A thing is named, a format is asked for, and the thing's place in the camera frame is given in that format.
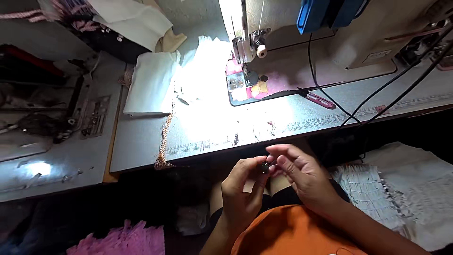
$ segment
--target pink mat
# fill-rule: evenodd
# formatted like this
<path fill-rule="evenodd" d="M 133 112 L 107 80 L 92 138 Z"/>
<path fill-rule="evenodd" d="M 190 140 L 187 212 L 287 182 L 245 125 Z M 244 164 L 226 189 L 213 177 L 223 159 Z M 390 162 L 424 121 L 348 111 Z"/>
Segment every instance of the pink mat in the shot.
<path fill-rule="evenodd" d="M 125 220 L 124 227 L 110 230 L 104 239 L 93 233 L 66 250 L 68 255 L 165 255 L 164 226 L 145 228 L 145 221 L 134 227 Z"/>

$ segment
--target black shorts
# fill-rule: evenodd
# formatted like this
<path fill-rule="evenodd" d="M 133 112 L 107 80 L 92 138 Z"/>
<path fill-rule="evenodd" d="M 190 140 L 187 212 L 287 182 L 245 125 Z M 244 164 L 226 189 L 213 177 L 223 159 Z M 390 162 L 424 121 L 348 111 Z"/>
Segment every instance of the black shorts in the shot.
<path fill-rule="evenodd" d="M 341 188 L 341 186 L 334 180 L 329 179 L 330 183 L 332 184 L 333 188 L 337 192 L 337 194 L 344 199 L 346 202 L 349 202 L 349 197 L 347 197 L 346 192 Z M 261 213 L 272 209 L 276 208 L 279 206 L 288 206 L 288 205 L 302 205 L 302 201 L 299 199 L 297 196 L 296 192 L 294 191 L 293 187 L 289 186 L 287 188 L 284 188 L 283 190 L 275 193 L 273 196 L 270 195 L 263 195 L 263 205 L 261 206 L 260 212 L 258 212 L 258 215 Z M 223 208 L 220 208 L 219 210 L 215 211 L 212 215 L 211 218 L 209 218 L 209 223 L 211 225 L 211 231 L 214 229 L 214 227 L 217 224 L 217 221 L 220 218 L 220 215 L 222 214 Z"/>

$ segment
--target bright light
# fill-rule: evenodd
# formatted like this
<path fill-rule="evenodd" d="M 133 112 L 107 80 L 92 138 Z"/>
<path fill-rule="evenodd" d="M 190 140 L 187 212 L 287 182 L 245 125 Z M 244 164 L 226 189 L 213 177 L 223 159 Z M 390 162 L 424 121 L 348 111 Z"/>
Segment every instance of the bright light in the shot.
<path fill-rule="evenodd" d="M 52 166 L 47 164 L 44 161 L 39 161 L 35 163 L 30 163 L 25 166 L 27 170 L 33 175 L 41 174 L 41 175 L 48 175 L 50 174 L 50 169 Z"/>

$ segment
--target black cable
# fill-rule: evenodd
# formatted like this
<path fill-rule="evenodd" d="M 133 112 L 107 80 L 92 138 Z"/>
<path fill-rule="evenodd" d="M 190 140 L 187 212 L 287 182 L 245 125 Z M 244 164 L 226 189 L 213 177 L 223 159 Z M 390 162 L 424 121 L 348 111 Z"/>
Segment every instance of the black cable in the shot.
<path fill-rule="evenodd" d="M 400 101 L 405 95 L 407 95 L 412 89 L 414 89 L 421 81 L 423 81 L 426 76 L 434 69 L 436 66 L 442 61 L 442 59 L 447 55 L 447 53 L 453 48 L 453 40 L 448 43 L 447 46 L 443 49 L 441 55 L 426 69 L 422 75 L 409 87 L 407 88 L 406 91 L 404 91 L 399 97 L 397 97 L 391 104 L 389 104 L 384 110 L 380 111 L 378 114 L 373 116 L 369 121 L 367 121 L 365 124 L 360 126 L 358 129 L 363 128 L 366 124 L 372 122 L 382 114 L 384 114 L 388 109 L 390 109 L 392 106 L 394 106 L 398 101 Z"/>
<path fill-rule="evenodd" d="M 372 97 L 374 97 L 376 94 L 378 94 L 381 90 L 385 89 L 388 85 L 390 85 L 392 82 L 396 81 L 398 78 L 403 76 L 405 73 L 407 73 L 409 70 L 411 70 L 414 66 L 418 65 L 419 61 L 421 61 L 422 58 L 424 58 L 431 50 L 434 49 L 434 47 L 443 39 L 445 36 L 447 36 L 451 31 L 453 30 L 453 25 L 451 25 L 445 32 L 443 32 L 439 38 L 437 38 L 436 41 L 434 41 L 431 46 L 426 49 L 409 67 L 407 67 L 404 71 L 402 71 L 400 74 L 396 75 L 394 78 L 392 78 L 390 81 L 388 81 L 386 84 L 382 85 L 379 89 L 377 89 L 375 92 L 373 92 L 369 97 L 367 97 L 359 106 L 352 112 L 352 116 L 354 116 L 360 108 L 368 102 Z M 349 120 L 351 117 L 347 118 L 341 125 L 338 127 L 337 130 L 342 128 Z"/>
<path fill-rule="evenodd" d="M 330 99 L 330 101 L 332 101 L 332 103 L 334 103 L 336 106 L 338 106 L 338 108 L 340 108 L 340 110 L 342 110 L 344 113 L 346 113 L 346 115 L 350 116 L 355 121 L 357 121 L 360 125 L 362 125 L 362 123 L 356 117 L 352 116 L 345 109 L 343 109 L 343 107 L 341 107 L 335 100 L 333 100 L 327 93 L 325 93 L 324 90 L 318 85 L 318 81 L 316 80 L 316 76 L 314 75 L 313 64 L 311 62 L 311 54 L 310 54 L 310 45 L 311 45 L 312 36 L 313 36 L 313 33 L 310 34 L 310 39 L 308 40 L 308 62 L 310 63 L 310 69 L 311 69 L 313 81 L 314 81 L 316 88 L 319 89 L 326 97 L 328 97 Z"/>

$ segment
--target sewing machine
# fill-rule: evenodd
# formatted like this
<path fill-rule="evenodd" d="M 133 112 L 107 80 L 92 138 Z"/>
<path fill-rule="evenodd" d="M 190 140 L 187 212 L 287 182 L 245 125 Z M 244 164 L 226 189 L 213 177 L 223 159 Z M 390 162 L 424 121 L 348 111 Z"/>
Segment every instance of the sewing machine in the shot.
<path fill-rule="evenodd" d="M 446 0 L 219 3 L 233 44 L 233 58 L 226 68 L 232 105 L 269 99 L 298 87 L 313 89 L 306 56 L 309 40 L 320 86 L 393 73 L 392 59 L 403 47 L 414 37 L 440 32 L 453 14 L 453 1 Z M 296 32 L 299 41 L 294 43 Z M 281 46 L 270 49 L 268 44 L 275 42 Z"/>

